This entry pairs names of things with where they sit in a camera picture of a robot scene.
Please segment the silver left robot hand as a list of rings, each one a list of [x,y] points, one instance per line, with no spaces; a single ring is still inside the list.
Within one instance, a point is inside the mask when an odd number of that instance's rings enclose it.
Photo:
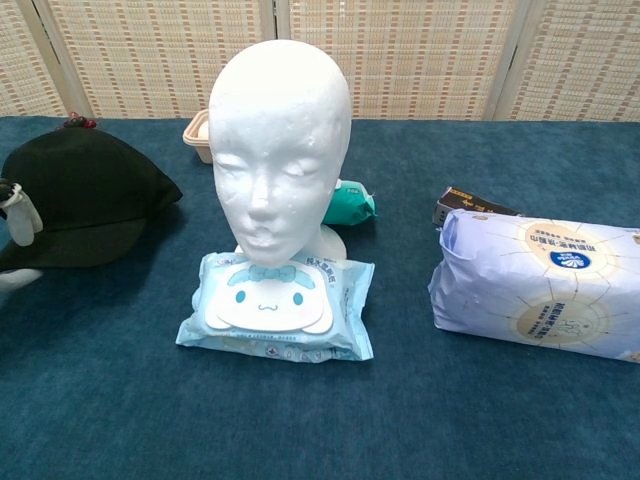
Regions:
[[[11,239],[21,247],[31,245],[35,234],[43,230],[41,217],[19,183],[1,179],[1,211],[6,215]],[[41,278],[37,269],[23,268],[1,273],[1,292],[18,290]]]

